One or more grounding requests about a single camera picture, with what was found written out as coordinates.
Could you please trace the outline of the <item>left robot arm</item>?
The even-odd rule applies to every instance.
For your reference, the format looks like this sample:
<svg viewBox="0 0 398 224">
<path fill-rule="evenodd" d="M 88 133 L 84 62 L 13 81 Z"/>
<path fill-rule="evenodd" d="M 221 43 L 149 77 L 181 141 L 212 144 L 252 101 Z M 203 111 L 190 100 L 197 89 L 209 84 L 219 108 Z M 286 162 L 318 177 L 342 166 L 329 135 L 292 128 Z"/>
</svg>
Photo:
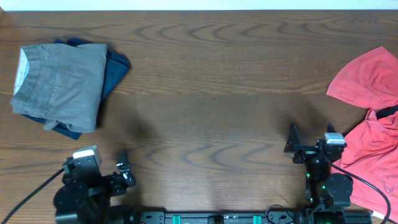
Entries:
<svg viewBox="0 0 398 224">
<path fill-rule="evenodd" d="M 97 146 L 78 149 L 62 165 L 64 186 L 53 198 L 56 223 L 139 223 L 129 205 L 111 205 L 111 198 L 124 195 L 136 184 L 129 158 L 122 151 L 116 163 L 119 172 L 102 175 Z"/>
</svg>

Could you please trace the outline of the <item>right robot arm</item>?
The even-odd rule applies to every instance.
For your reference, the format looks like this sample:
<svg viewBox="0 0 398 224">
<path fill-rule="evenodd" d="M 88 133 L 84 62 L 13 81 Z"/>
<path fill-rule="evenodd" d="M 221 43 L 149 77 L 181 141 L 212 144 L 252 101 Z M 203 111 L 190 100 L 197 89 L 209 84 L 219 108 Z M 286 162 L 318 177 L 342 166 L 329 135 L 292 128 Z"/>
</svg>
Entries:
<svg viewBox="0 0 398 224">
<path fill-rule="evenodd" d="M 294 223 L 346 223 L 344 210 L 351 205 L 353 180 L 346 174 L 331 172 L 333 162 L 341 159 L 346 147 L 342 134 L 328 126 L 328 132 L 314 146 L 301 143 L 296 125 L 291 124 L 284 148 L 292 153 L 294 164 L 306 168 L 307 208 L 293 216 Z"/>
</svg>

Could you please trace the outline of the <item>grey shorts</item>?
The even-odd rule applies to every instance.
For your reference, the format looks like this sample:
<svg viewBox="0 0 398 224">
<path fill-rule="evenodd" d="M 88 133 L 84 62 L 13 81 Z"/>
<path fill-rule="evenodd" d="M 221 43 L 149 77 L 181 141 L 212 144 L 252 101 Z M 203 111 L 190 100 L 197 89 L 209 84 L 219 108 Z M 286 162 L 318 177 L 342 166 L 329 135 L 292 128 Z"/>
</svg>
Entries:
<svg viewBox="0 0 398 224">
<path fill-rule="evenodd" d="M 64 124 L 92 133 L 106 67 L 106 44 L 39 44 L 21 47 L 13 112 L 46 120 L 46 129 Z"/>
</svg>

